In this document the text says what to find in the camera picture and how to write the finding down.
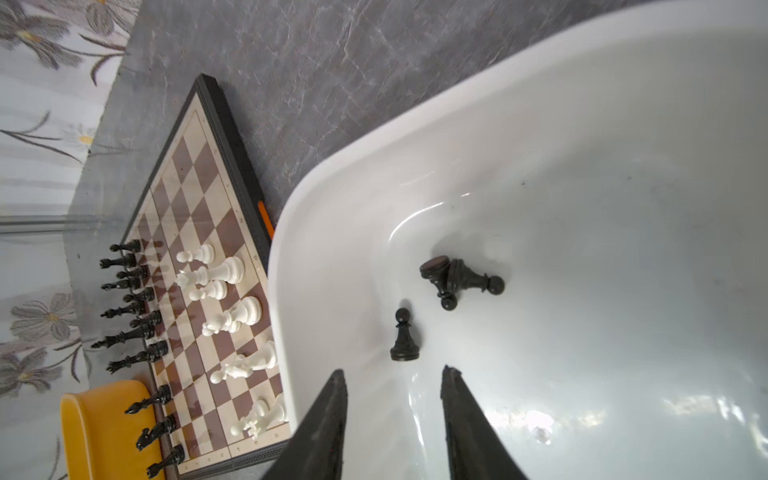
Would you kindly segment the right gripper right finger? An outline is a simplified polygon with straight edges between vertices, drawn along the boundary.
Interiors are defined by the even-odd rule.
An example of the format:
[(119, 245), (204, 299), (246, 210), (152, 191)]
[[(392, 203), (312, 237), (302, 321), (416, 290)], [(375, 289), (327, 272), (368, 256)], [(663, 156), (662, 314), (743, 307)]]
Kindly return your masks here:
[(458, 369), (444, 367), (440, 397), (451, 479), (527, 478), (505, 449)]

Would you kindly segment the yellow plastic tray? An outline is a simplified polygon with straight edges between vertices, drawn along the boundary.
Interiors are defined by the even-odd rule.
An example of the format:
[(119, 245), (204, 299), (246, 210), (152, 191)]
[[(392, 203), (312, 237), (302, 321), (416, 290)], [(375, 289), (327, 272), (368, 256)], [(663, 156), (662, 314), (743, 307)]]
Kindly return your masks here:
[(162, 460), (160, 444), (140, 451), (136, 441), (155, 415), (145, 409), (125, 410), (149, 396), (138, 380), (121, 380), (60, 401), (60, 418), (67, 473), (70, 479), (145, 479), (147, 468)]

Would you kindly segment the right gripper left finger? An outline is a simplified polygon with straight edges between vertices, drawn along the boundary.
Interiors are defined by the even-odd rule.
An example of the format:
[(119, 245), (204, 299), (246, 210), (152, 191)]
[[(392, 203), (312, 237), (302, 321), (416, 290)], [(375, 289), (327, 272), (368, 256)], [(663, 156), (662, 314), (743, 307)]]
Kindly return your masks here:
[(340, 479), (347, 408), (344, 372), (336, 369), (263, 479)]

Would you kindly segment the black chess piece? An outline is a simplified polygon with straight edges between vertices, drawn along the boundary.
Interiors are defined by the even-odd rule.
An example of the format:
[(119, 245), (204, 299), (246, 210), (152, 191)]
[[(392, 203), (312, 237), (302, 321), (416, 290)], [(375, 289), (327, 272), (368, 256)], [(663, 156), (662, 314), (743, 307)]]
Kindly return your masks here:
[(492, 295), (500, 295), (505, 290), (504, 280), (497, 276), (478, 274), (461, 259), (451, 259), (441, 255), (426, 261), (419, 267), (421, 277), (436, 287), (440, 297), (456, 295), (467, 289), (480, 289)]

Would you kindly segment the white plastic tray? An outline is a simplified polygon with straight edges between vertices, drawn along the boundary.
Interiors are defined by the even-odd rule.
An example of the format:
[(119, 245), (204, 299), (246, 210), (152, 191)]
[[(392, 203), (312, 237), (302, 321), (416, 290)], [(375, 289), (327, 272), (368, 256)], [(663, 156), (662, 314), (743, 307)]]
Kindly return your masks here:
[[(504, 292), (444, 310), (441, 255)], [(605, 15), (365, 135), (288, 199), (268, 297), (290, 418), (345, 374), (347, 479), (448, 477), (445, 366), (531, 479), (765, 478), (766, 3)]]

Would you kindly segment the brown folding chess board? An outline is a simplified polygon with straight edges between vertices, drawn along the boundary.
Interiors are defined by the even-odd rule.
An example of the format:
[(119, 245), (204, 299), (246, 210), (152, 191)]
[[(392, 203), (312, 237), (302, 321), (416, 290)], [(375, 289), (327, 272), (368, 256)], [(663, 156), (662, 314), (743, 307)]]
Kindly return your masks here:
[(277, 458), (290, 438), (267, 301), (273, 229), (218, 82), (200, 75), (126, 231), (142, 244), (147, 306), (167, 351), (152, 381), (176, 429), (178, 479), (210, 479)]

